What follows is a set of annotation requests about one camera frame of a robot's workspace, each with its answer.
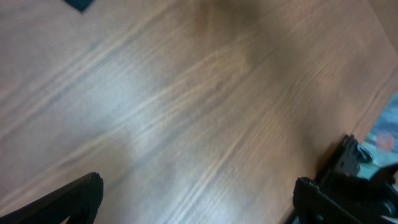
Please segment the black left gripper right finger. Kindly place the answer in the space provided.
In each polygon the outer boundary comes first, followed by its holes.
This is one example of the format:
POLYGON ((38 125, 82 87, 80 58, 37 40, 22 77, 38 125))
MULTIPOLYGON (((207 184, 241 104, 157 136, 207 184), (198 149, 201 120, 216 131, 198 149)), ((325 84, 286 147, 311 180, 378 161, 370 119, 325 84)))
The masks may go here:
POLYGON ((392 177, 297 179, 293 205, 299 223, 397 223, 392 177))

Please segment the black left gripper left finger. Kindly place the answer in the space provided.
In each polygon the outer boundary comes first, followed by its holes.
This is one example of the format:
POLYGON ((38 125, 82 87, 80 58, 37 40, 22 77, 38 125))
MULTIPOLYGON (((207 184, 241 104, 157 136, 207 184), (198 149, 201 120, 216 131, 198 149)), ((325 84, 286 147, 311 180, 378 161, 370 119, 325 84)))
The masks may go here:
POLYGON ((94 223, 104 182, 90 172, 40 199, 1 217, 1 223, 94 223))

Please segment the dark teal t-shirt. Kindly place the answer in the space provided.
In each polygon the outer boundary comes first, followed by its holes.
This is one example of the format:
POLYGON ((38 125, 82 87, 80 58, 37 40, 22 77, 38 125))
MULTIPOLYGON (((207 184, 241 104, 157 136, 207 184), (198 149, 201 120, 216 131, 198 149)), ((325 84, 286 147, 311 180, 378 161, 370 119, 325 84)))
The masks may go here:
POLYGON ((85 12, 94 0, 64 0, 69 6, 76 9, 78 12, 85 12))

